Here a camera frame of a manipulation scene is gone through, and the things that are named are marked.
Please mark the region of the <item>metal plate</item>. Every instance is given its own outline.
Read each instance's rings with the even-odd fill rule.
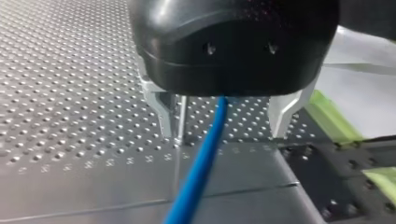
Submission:
[[[203,198],[194,224],[218,223],[276,223],[319,224],[322,220],[302,206],[305,200],[298,187],[251,191],[221,197]],[[70,217],[47,217],[19,221],[21,224],[68,224],[68,223],[162,223],[169,203],[152,206],[124,208],[102,213],[84,213]]]
[[[187,146],[176,150],[162,139],[141,95],[131,34],[123,0],[0,0],[0,220],[173,199],[216,101],[191,99]],[[265,180],[276,171],[263,169],[278,164],[264,150],[250,151],[251,143],[329,141],[304,111],[288,139],[273,141],[266,105],[265,98],[233,99],[214,171],[222,179],[209,183],[208,194],[295,182]],[[221,184],[239,180],[246,182]]]

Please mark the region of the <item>screw hole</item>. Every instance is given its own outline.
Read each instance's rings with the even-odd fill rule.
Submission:
[[[209,56],[213,55],[216,52],[216,47],[210,42],[205,43],[203,49],[204,52]]]

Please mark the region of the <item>hole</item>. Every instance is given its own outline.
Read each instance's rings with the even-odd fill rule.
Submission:
[[[122,153],[124,153],[124,152],[125,152],[125,150],[124,150],[123,148],[117,149],[117,153],[119,153],[119,154],[122,154]]]
[[[41,155],[35,155],[33,156],[33,161],[39,161],[41,160],[42,156]]]
[[[394,214],[396,211],[395,205],[393,203],[385,203],[385,211]]]
[[[211,56],[216,52],[216,47],[212,43],[207,42],[204,44],[203,50],[207,55]]]

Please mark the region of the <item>bolt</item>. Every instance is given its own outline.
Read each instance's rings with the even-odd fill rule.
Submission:
[[[364,187],[366,187],[367,189],[374,189],[375,183],[368,179],[364,182]]]
[[[353,160],[349,160],[347,162],[348,166],[350,169],[355,170],[356,168],[358,168],[358,163],[356,161]]]
[[[334,146],[336,151],[340,151],[342,149],[342,146],[339,143],[334,143]]]
[[[349,203],[346,206],[346,212],[350,215],[350,216],[356,216],[359,213],[359,208],[355,203]]]
[[[377,164],[377,162],[376,162],[376,160],[375,160],[374,158],[369,158],[369,164],[370,164],[371,166],[374,166],[374,165]]]
[[[393,203],[385,203],[385,211],[394,214],[396,211],[395,205]]]
[[[330,211],[329,207],[325,207],[322,209],[321,215],[324,219],[329,219],[332,216],[332,211]]]

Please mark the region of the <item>black plastic cover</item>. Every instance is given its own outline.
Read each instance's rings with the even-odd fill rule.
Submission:
[[[129,9],[148,76],[196,96],[303,89],[338,24],[336,0],[130,0]]]

